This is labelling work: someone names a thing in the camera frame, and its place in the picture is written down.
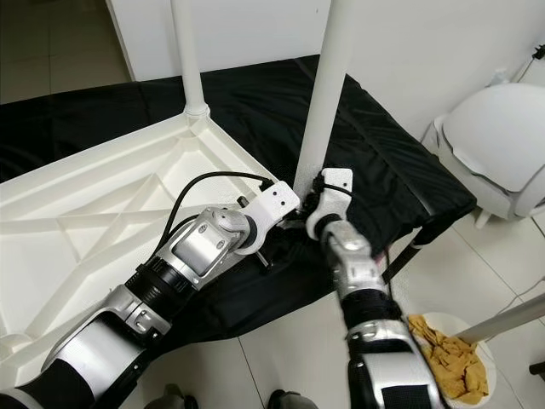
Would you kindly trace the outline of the white plastic table top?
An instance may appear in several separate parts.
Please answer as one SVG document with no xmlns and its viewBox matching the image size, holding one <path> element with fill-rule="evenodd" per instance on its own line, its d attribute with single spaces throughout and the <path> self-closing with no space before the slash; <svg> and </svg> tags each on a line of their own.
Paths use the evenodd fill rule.
<svg viewBox="0 0 545 409">
<path fill-rule="evenodd" d="M 277 181 L 210 117 L 179 114 L 1 184 L 1 393 L 42 373 L 172 225 Z"/>
</svg>

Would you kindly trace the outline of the black metal table leg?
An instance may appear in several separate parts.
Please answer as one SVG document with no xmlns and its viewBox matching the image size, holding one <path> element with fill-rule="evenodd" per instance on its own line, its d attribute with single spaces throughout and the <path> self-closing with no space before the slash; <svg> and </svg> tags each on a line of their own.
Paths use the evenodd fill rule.
<svg viewBox="0 0 545 409">
<path fill-rule="evenodd" d="M 417 242 L 419 237 L 419 233 L 414 233 L 406 241 L 406 247 L 392 260 L 392 264 L 385 269 L 385 272 L 382 273 L 382 277 L 384 277 L 387 285 L 392 284 L 393 277 L 396 277 L 401 272 L 401 269 L 404 269 L 405 265 L 408 265 L 413 260 L 413 257 L 416 257 L 416 254 L 420 253 L 420 250 L 423 249 L 424 244 Z"/>
</svg>

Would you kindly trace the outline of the grey right robot foot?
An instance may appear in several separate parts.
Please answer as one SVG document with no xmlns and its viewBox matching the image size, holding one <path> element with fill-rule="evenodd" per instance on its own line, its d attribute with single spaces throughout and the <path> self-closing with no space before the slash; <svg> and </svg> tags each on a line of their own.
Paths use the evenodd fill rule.
<svg viewBox="0 0 545 409">
<path fill-rule="evenodd" d="M 277 389 L 268 399 L 267 409 L 318 409 L 312 399 L 297 392 L 285 392 Z"/>
</svg>

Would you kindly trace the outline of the grey robot foot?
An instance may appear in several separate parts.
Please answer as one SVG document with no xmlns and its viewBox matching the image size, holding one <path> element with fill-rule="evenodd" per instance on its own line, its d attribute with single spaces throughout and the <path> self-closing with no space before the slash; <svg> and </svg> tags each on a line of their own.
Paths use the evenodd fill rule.
<svg viewBox="0 0 545 409">
<path fill-rule="evenodd" d="M 312 399 L 297 392 L 285 392 L 277 389 L 268 399 L 267 409 L 318 409 Z"/>
<path fill-rule="evenodd" d="M 176 384 L 164 386 L 163 394 L 148 402 L 143 409 L 199 409 L 196 398 L 187 395 Z"/>
</svg>

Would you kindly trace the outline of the grey left robot foot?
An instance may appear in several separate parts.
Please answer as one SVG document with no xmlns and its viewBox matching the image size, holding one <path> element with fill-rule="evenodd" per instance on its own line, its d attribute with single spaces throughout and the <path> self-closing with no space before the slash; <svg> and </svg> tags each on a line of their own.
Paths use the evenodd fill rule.
<svg viewBox="0 0 545 409">
<path fill-rule="evenodd" d="M 163 394 L 148 402 L 143 409 L 199 409 L 196 398 L 187 395 L 176 384 L 164 386 Z"/>
</svg>

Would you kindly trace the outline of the black table cloth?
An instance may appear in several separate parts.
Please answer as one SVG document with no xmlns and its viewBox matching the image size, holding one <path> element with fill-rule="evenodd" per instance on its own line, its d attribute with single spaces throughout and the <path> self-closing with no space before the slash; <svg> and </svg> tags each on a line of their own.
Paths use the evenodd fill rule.
<svg viewBox="0 0 545 409">
<path fill-rule="evenodd" d="M 211 119 L 277 179 L 295 179 L 318 55 L 205 72 Z M 0 175 L 22 176 L 105 141 L 180 114 L 182 78 L 44 95 L 0 108 Z M 405 235 L 428 245 L 471 213 L 473 194 L 390 113 L 346 77 L 324 163 L 353 171 L 349 219 L 374 254 Z M 304 233 L 272 235 L 269 263 L 242 261 L 187 304 L 159 344 L 167 354 L 257 330 L 334 289 Z"/>
</svg>

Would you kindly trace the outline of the white round plate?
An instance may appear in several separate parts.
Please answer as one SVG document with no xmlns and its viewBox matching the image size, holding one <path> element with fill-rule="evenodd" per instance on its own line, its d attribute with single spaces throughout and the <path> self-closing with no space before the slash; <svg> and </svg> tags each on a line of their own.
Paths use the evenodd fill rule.
<svg viewBox="0 0 545 409">
<path fill-rule="evenodd" d="M 429 326 L 431 326 L 434 330 L 443 332 L 445 335 L 449 337 L 456 337 L 456 334 L 458 334 L 458 332 L 466 330 L 466 328 L 468 327 L 468 325 L 464 323 L 463 320 L 460 320 L 458 319 L 458 317 L 455 317 L 450 314 L 423 313 L 422 315 L 427 320 Z M 413 335 L 413 338 L 415 338 L 416 341 L 420 343 L 420 347 L 422 349 L 424 340 L 414 335 Z M 491 357 L 491 352 L 488 351 L 484 342 L 478 342 L 475 344 L 476 344 L 476 354 L 478 354 L 479 358 L 484 362 L 484 365 L 486 366 L 488 393 L 490 394 L 487 397 L 484 397 L 483 400 L 476 405 L 462 404 L 462 402 L 445 398 L 447 401 L 447 405 L 451 406 L 452 409 L 482 409 L 483 406 L 487 404 L 488 400 L 490 400 L 491 396 L 493 396 L 493 393 L 496 390 L 497 370 L 495 367 L 493 357 Z"/>
</svg>

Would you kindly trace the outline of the yellow crumpled cloth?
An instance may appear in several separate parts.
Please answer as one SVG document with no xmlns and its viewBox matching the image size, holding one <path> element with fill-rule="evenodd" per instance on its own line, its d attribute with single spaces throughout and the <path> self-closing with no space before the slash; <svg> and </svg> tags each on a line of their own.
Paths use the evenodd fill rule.
<svg viewBox="0 0 545 409">
<path fill-rule="evenodd" d="M 434 330 L 421 314 L 406 315 L 406 320 L 413 335 L 424 340 L 422 354 L 445 398 L 476 405 L 490 394 L 486 366 L 475 343 Z"/>
</svg>

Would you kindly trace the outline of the white door frame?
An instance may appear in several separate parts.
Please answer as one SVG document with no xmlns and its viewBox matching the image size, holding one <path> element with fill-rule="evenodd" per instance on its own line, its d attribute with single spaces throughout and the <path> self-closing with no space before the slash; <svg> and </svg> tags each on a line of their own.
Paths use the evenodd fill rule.
<svg viewBox="0 0 545 409">
<path fill-rule="evenodd" d="M 123 15 L 119 14 L 119 7 L 117 6 L 117 0 L 105 0 L 106 8 L 109 10 L 112 17 L 112 24 L 114 31 L 116 32 L 117 41 L 121 50 L 122 58 L 124 61 L 126 74 L 129 79 L 136 79 L 135 71 L 132 66 L 131 57 L 129 57 L 129 48 L 126 44 L 126 39 L 123 31 Z"/>
</svg>

